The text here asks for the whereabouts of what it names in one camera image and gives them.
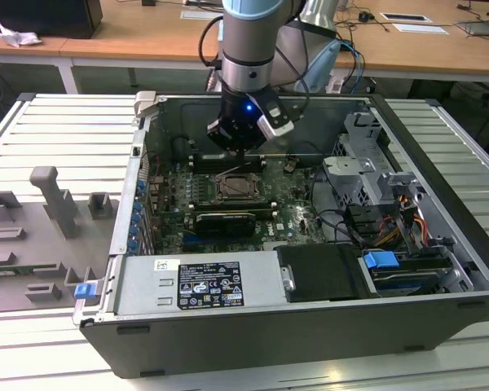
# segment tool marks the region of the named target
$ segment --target blue drive latch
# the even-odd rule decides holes
[[[400,263],[392,251],[370,251],[363,256],[368,269],[373,267],[399,267]]]
[[[98,283],[79,283],[74,289],[74,298],[76,300],[85,299],[91,300],[96,298],[96,290]]]

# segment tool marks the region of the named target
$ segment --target circuit board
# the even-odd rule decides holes
[[[153,179],[151,196],[156,254],[258,251],[284,244],[324,243],[324,233],[308,200],[310,169],[287,174],[286,162],[286,158],[271,158],[259,173],[227,176],[194,174],[186,164],[162,164]],[[220,210],[237,196],[244,206],[262,202],[274,205],[275,210],[260,211],[262,218],[255,222],[250,237],[200,238],[192,228],[192,206]]]

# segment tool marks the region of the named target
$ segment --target power supply label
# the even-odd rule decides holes
[[[239,262],[179,265],[181,310],[245,305]]]

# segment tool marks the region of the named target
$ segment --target crumpled paper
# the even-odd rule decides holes
[[[42,43],[42,40],[38,38],[36,33],[18,33],[16,31],[6,29],[0,23],[0,38],[3,39],[7,45],[14,46],[16,48],[20,45],[36,45]]]

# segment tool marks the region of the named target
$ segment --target motherboard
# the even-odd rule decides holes
[[[156,254],[272,250],[326,241],[310,202],[312,168],[299,168],[297,160],[286,157],[224,168],[164,162],[153,170]]]

